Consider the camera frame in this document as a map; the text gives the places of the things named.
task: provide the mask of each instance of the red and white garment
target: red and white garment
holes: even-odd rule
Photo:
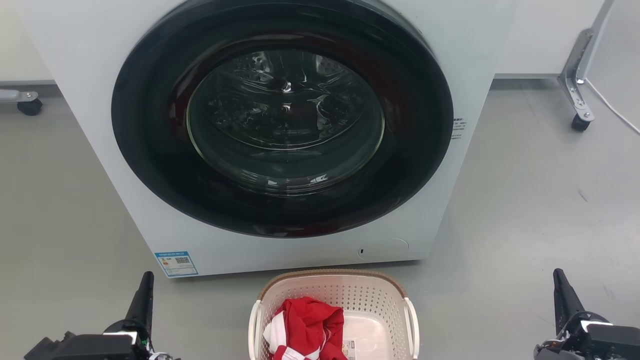
[[[341,307],[310,297],[287,299],[262,336],[273,360],[347,360],[342,353]]]

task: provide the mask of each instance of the metal stand leg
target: metal stand leg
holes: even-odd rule
[[[0,102],[17,102],[18,110],[29,116],[38,115],[42,109],[42,101],[38,99],[38,93],[33,91],[20,92],[0,89]]]
[[[564,65],[564,69],[558,77],[560,87],[573,104],[573,108],[575,108],[576,116],[573,118],[571,127],[578,131],[585,131],[589,124],[595,120],[595,116],[593,116],[593,112],[584,101],[578,85],[584,84],[587,71],[591,66],[591,59],[600,42],[600,35],[609,18],[609,10],[611,10],[612,5],[613,0],[605,0],[592,27],[580,32],[578,40],[576,40]]]

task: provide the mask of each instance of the white basket handle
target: white basket handle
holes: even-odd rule
[[[415,360],[420,353],[420,329],[418,327],[418,315],[415,313],[413,303],[408,297],[404,298],[404,316],[406,317],[406,331],[409,335],[409,352]]]
[[[253,308],[251,309],[251,315],[249,316],[249,359],[256,360],[256,355],[258,355],[258,344],[260,340],[260,331],[259,326],[260,322],[258,321],[258,312],[260,312],[260,300],[256,300]]]

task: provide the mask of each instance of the washing machine door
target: washing machine door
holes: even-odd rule
[[[131,169],[168,204],[286,237],[400,206],[438,168],[453,122],[422,37],[354,0],[188,1],[126,59],[112,118]]]

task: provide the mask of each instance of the perforated basket wall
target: perforated basket wall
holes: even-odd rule
[[[262,316],[259,334],[285,299],[309,296],[345,310],[378,315],[387,325],[394,360],[411,359],[407,321],[404,312],[406,293],[388,276],[367,270],[310,270],[283,274],[273,279],[260,293]],[[268,360],[268,345],[262,344],[258,359]]]

